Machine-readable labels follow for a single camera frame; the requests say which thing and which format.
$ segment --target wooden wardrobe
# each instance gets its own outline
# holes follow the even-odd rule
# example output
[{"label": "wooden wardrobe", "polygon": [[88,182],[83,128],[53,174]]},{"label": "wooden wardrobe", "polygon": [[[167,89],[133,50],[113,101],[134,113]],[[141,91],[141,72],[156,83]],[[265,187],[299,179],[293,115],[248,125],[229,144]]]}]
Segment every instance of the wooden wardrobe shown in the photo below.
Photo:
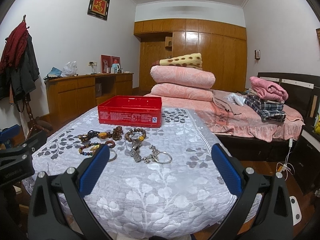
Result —
[{"label": "wooden wardrobe", "polygon": [[[158,19],[135,22],[141,38],[139,90],[155,85],[151,63],[159,59],[200,52],[205,71],[214,73],[213,89],[243,91],[247,71],[246,29],[237,25],[198,19]],[[172,37],[172,50],[165,38]]]}]

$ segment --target red box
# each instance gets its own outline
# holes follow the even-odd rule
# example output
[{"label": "red box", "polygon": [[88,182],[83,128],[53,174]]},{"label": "red box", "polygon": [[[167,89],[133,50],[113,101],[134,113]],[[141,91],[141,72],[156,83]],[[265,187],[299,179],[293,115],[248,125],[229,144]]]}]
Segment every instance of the red box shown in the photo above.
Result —
[{"label": "red box", "polygon": [[115,96],[98,105],[99,123],[159,128],[161,97]]}]

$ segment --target black coat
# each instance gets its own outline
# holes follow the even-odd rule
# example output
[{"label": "black coat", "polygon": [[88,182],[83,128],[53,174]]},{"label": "black coat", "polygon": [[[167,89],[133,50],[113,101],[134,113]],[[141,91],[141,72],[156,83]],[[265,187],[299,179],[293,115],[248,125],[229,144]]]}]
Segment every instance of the black coat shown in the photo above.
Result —
[{"label": "black coat", "polygon": [[18,68],[9,67],[3,74],[0,74],[0,99],[9,96],[10,83],[15,102],[22,99],[25,94],[36,89],[35,81],[39,78],[39,74],[32,37],[28,35],[26,50]]}]

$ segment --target gray quilted tablecloth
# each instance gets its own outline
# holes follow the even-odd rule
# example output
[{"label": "gray quilted tablecloth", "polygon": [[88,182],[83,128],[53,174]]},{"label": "gray quilted tablecloth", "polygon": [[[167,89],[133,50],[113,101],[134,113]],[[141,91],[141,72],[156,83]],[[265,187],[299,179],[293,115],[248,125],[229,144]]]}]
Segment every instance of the gray quilted tablecloth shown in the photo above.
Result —
[{"label": "gray quilted tablecloth", "polygon": [[[100,124],[97,108],[93,108],[50,136],[33,154],[36,173],[23,182],[28,192],[32,193],[39,171],[60,174],[87,158],[78,152],[82,145],[79,134],[111,131],[114,127]],[[125,132],[130,128],[123,127]],[[141,156],[149,155],[148,146],[153,144],[169,152],[173,161],[164,165],[135,163],[130,157],[131,143],[124,138],[117,141],[113,149],[117,159],[107,164],[92,193],[84,198],[103,228],[131,238],[173,238],[222,221],[236,196],[229,192],[211,159],[211,147],[220,143],[218,138],[195,113],[177,108],[163,108],[161,127],[146,131]],[[63,194],[60,199],[64,211],[70,214]],[[257,195],[248,219],[255,215],[260,200],[261,195]]]}]

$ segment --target red scarf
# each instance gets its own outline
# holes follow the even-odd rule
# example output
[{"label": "red scarf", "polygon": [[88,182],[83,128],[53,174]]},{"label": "red scarf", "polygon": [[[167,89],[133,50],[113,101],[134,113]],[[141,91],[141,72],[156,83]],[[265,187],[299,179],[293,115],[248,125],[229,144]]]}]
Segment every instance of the red scarf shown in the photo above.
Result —
[{"label": "red scarf", "polygon": [[27,46],[28,30],[25,22],[21,22],[9,35],[0,61],[0,74],[7,67],[17,68]]}]

